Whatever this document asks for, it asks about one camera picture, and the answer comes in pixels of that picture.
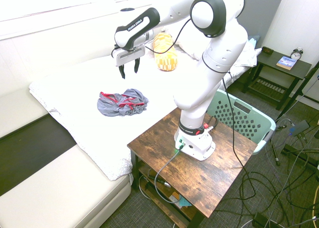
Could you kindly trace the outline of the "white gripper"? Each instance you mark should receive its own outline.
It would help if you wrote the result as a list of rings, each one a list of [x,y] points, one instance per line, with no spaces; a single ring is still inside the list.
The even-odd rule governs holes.
[[[115,59],[115,65],[119,67],[121,77],[125,79],[124,64],[135,61],[134,72],[137,73],[140,65],[140,57],[145,55],[145,47],[143,45],[127,51],[122,48],[115,48],[111,52],[111,56]]]

